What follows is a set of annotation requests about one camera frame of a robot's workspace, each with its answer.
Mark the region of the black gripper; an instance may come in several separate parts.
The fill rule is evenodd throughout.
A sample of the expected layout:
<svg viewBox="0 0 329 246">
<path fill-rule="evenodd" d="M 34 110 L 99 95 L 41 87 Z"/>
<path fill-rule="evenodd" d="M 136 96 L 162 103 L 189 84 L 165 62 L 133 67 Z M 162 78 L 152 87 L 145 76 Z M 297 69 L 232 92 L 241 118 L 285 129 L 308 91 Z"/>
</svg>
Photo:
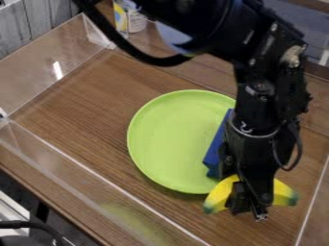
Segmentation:
<svg viewBox="0 0 329 246">
<path fill-rule="evenodd" d="M 239 175 L 243 180 L 233 183 L 225 207 L 233 215 L 252 211 L 255 220 L 265 221 L 275 203 L 275 177 L 288 166 L 296 145 L 296 126 L 285 124 L 267 134 L 247 133 L 229 119 L 221 139 L 218 177 Z"/>
</svg>

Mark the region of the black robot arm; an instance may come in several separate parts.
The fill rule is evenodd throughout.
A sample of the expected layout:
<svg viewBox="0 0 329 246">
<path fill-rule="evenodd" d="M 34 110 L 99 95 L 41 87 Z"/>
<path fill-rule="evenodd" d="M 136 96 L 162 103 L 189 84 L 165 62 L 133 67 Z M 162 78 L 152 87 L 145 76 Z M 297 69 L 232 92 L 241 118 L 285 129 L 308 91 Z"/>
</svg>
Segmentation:
<svg viewBox="0 0 329 246">
<path fill-rule="evenodd" d="M 158 25 L 176 55 L 146 54 L 119 33 L 91 0 L 74 0 L 117 46 L 138 61 L 169 67 L 210 54 L 235 66 L 237 103 L 222 120 L 206 155 L 218 185 L 204 210 L 268 217 L 293 206 L 297 192 L 277 180 L 304 154 L 300 116 L 313 98 L 305 79 L 308 44 L 293 24 L 263 0 L 124 0 Z"/>
</svg>

